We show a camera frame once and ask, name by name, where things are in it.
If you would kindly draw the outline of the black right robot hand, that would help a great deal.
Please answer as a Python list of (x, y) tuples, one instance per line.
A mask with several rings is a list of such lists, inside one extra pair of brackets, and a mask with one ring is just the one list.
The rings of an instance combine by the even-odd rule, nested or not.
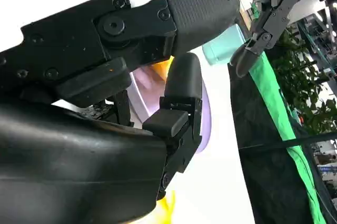
[(1, 52), (1, 223), (126, 223), (202, 141), (192, 50), (239, 0), (90, 0)]

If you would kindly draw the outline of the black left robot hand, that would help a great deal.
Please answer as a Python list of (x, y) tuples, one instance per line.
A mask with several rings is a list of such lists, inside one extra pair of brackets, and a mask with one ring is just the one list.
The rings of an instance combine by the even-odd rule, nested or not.
[(264, 50), (273, 48), (289, 23), (288, 15), (299, 0), (253, 0), (260, 16), (251, 27), (251, 37), (233, 54), (230, 64), (244, 77)]

